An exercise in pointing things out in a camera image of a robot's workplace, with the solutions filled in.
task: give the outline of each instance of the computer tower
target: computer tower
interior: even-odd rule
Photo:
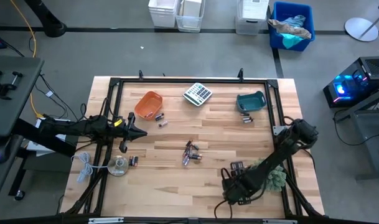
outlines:
[[[356,105],[379,90],[379,57],[360,57],[325,88],[330,108]]]

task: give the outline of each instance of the floor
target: floor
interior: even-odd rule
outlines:
[[[40,26],[24,2],[16,2],[30,24]],[[294,78],[302,114],[319,131],[319,140],[311,151],[326,214],[379,222],[379,180],[355,181],[356,174],[369,169],[364,148],[339,141],[333,131],[333,111],[322,94],[323,87],[358,57],[379,55],[379,38],[363,43],[344,32],[344,22],[351,17],[375,19],[379,15],[379,0],[291,0],[313,8],[317,37],[303,53],[279,50],[279,59],[276,54],[274,58],[269,47],[268,34],[256,37],[235,34],[236,1],[207,0],[202,23],[205,32],[201,34],[155,33],[147,0],[44,2],[69,27],[99,28],[67,32],[56,39],[36,33],[37,55],[45,59],[45,77],[76,113],[80,103],[87,102],[95,75],[136,75],[142,70],[144,75],[234,77],[244,68],[246,77]],[[0,26],[9,29],[25,26],[9,1],[0,2]],[[24,55],[31,55],[28,32],[0,31],[0,36]],[[0,50],[0,55],[15,53],[5,49]],[[62,114],[44,95],[38,91],[33,94],[38,111]],[[34,122],[29,105],[21,117]],[[354,134],[343,138],[348,142],[360,141]],[[27,175],[22,185],[27,192],[23,201],[13,201],[6,195],[7,190],[0,194],[0,219],[56,212],[67,173],[30,171]]]

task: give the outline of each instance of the teal bowl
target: teal bowl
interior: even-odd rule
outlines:
[[[249,95],[238,95],[236,97],[236,107],[241,113],[259,111],[266,105],[264,93],[257,91]]]

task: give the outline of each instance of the orange bowl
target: orange bowl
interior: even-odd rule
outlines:
[[[153,91],[147,92],[134,108],[135,113],[143,119],[150,121],[154,119],[157,112],[162,108],[163,97]]]

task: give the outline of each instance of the yellow cable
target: yellow cable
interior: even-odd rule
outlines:
[[[23,13],[21,12],[21,10],[18,8],[18,6],[15,4],[14,0],[10,0],[12,5],[14,5],[16,11],[21,15],[21,17],[23,18],[23,20],[25,21],[27,27],[29,28],[30,30],[30,33],[32,34],[32,37],[33,37],[33,42],[34,42],[34,50],[33,50],[33,56],[32,57],[35,57],[35,54],[37,53],[37,41],[35,40],[35,35],[33,33],[33,30],[32,30],[32,27],[30,26],[29,22],[27,21],[27,19],[25,18],[25,16],[23,15]],[[38,113],[35,108],[34,108],[34,104],[33,104],[33,96],[32,96],[32,93],[30,93],[30,104],[32,105],[32,109],[33,109],[33,112],[35,113],[35,116],[37,118],[42,118],[43,116]]]

